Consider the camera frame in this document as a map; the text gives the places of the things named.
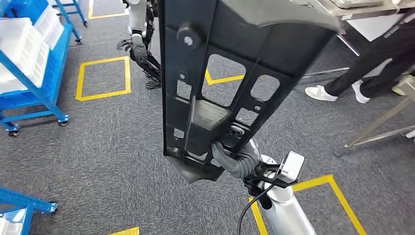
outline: bolt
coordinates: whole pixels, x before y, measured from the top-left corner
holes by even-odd
[[[184,43],[186,43],[188,46],[191,46],[193,44],[193,39],[189,36],[185,36]]]

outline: caster wheel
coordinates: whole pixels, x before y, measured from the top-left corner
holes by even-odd
[[[19,131],[9,131],[9,136],[12,137],[17,137],[19,136],[20,132]]]
[[[49,201],[49,203],[54,203],[54,204],[56,204],[55,211],[54,211],[54,212],[52,212],[52,213],[56,213],[56,212],[58,211],[58,201],[52,200],[52,201]]]
[[[66,126],[67,124],[68,124],[68,121],[58,122],[59,126]]]

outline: black pants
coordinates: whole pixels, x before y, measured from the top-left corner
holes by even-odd
[[[413,16],[414,12],[404,16],[391,30],[374,40],[345,74],[324,86],[325,91],[339,96],[378,65],[392,58],[378,76],[363,79],[360,87],[362,95],[368,98],[390,90],[396,79],[415,64],[415,19],[411,14]]]

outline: white sneaker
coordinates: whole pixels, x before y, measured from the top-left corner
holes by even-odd
[[[305,89],[305,93],[313,98],[318,100],[324,100],[324,101],[336,101],[337,96],[332,96],[325,92],[323,86],[315,86],[315,87],[307,87]]]
[[[353,84],[351,85],[351,87],[353,88],[354,93],[356,94],[356,100],[357,100],[359,103],[366,104],[367,102],[369,102],[370,98],[365,97],[365,96],[364,96],[364,95],[362,95],[362,93],[360,92],[360,86],[361,86],[362,84],[363,84],[363,81],[362,81],[362,80],[359,80],[359,81],[357,81],[357,82],[353,83]]]

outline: white paper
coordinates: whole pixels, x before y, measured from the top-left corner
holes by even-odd
[[[402,14],[398,14],[349,20],[347,22],[371,42],[386,33],[401,17]]]

